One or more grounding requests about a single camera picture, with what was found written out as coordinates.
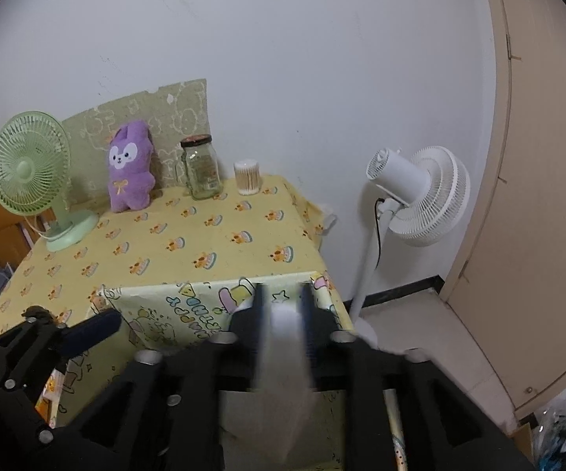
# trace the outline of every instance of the white wall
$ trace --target white wall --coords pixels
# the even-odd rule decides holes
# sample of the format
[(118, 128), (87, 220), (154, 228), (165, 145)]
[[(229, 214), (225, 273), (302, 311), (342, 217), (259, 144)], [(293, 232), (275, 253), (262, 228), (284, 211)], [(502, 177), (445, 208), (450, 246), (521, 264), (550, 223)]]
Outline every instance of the white wall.
[[(473, 179), (495, 78), (487, 0), (2, 0), (0, 127), (19, 111), (65, 119), (141, 89), (206, 78), (226, 171), (255, 157), (340, 220), (323, 255), (350, 297), (384, 146), (452, 149)], [(466, 218), (419, 250), (388, 239), (373, 289), (451, 267)]]

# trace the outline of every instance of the yellow bow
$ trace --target yellow bow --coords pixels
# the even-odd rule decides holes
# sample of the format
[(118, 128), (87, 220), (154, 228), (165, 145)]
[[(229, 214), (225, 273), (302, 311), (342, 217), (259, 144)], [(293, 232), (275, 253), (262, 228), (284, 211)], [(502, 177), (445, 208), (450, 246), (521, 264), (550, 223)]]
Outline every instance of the yellow bow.
[(117, 188), (117, 194), (119, 195), (122, 192), (122, 188), (128, 186), (128, 180), (124, 179), (122, 181), (114, 181), (113, 185)]

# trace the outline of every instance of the beige door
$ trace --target beige door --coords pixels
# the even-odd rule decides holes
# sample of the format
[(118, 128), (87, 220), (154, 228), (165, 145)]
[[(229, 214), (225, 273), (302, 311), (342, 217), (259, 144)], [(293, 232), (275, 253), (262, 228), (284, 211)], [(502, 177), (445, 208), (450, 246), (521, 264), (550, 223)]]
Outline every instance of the beige door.
[(511, 44), (505, 152), (448, 302), (520, 408), (566, 385), (566, 5), (503, 4)]

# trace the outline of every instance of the tile floor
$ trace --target tile floor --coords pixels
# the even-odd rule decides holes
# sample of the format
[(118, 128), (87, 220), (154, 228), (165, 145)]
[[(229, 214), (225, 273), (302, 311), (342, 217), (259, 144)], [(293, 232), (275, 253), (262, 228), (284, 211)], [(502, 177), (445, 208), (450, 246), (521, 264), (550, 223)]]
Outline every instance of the tile floor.
[(362, 310), (383, 351), (425, 349), (507, 433), (516, 428), (513, 407), (481, 349), (453, 310), (433, 291)]

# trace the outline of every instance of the door frame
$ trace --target door frame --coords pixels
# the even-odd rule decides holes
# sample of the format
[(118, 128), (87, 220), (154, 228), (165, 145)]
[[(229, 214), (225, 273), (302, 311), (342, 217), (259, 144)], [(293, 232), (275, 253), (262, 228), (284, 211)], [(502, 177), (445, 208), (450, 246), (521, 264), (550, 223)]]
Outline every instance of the door frame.
[(492, 16), (492, 31), (495, 43), (495, 63), (497, 66), (497, 87), (495, 90), (495, 108), (492, 119), (492, 131), (486, 166), (483, 171), (482, 185), (480, 186), (473, 208), (473, 214), (466, 228), (466, 234), (453, 261), (451, 270), (444, 280), (440, 291), (440, 298), (447, 302), (453, 289), (466, 268), (477, 239), (482, 231), (483, 224), (488, 215), (492, 197), (497, 186), (501, 162), (504, 158), (505, 139), (510, 120), (511, 100), (511, 59), (510, 36), (508, 34), (508, 20), (505, 14), (504, 0), (488, 0)]

